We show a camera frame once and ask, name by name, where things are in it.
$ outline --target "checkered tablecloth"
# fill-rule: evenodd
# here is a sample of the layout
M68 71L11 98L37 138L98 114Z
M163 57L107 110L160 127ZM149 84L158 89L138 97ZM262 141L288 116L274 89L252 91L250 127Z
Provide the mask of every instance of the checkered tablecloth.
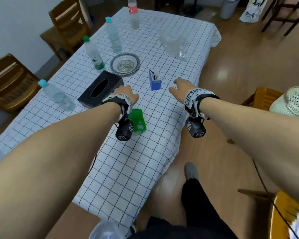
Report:
M209 49L221 37L214 24L167 13L140 10L140 29L130 27L128 8L113 16L122 37L124 52L139 56L139 70L123 77L140 99L136 106L144 112L147 130L120 142L113 126L98 152L94 167L73 202L102 219L119 226L126 235L133 218L144 204L155 182L166 171L179 150L180 132L187 118L183 105L168 91L181 77L198 84ZM188 30L189 47L185 59L169 56L159 42L158 31L167 27ZM105 26L91 41L98 44L106 68L116 55L112 52ZM151 91L149 68L160 70L162 86ZM61 67L50 82L75 98L76 108L66 112L40 90L0 136L0 159L34 132L69 115L85 111L76 99L97 78L84 46Z

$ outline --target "blue and white plate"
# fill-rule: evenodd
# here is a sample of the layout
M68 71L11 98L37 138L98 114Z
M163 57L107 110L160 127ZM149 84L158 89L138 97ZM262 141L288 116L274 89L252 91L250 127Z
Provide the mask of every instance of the blue and white plate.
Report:
M135 72L141 62L133 53L121 53L115 56L110 63L111 71L119 76L125 76Z

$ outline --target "gray shoe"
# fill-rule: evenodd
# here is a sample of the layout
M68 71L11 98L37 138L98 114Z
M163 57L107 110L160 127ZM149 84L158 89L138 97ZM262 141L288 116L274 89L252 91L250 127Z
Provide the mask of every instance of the gray shoe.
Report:
M184 167L186 180L191 178L198 179L198 172L196 165L192 162L187 162Z

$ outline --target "hand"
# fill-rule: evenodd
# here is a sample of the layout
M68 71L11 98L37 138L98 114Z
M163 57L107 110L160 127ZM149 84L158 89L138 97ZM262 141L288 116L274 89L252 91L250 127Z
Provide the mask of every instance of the hand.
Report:
M184 99L187 96L190 90L197 88L190 81L177 78L174 80L174 84L176 84L177 89L174 87L168 88L169 92L182 104L184 104Z
M135 105L135 103L138 101L138 98L139 98L138 94L133 94L132 88L131 88L130 85L127 85L127 86L120 85L119 88L116 88L114 90L114 94L124 94L124 95L127 95L128 98L130 98L130 100L133 103L133 105Z

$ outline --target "red bottle label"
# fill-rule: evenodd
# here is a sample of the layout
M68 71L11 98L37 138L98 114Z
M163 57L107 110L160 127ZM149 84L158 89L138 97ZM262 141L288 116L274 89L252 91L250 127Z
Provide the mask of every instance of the red bottle label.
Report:
M130 12L130 14L136 14L137 13L137 5L134 7L128 7L128 11Z

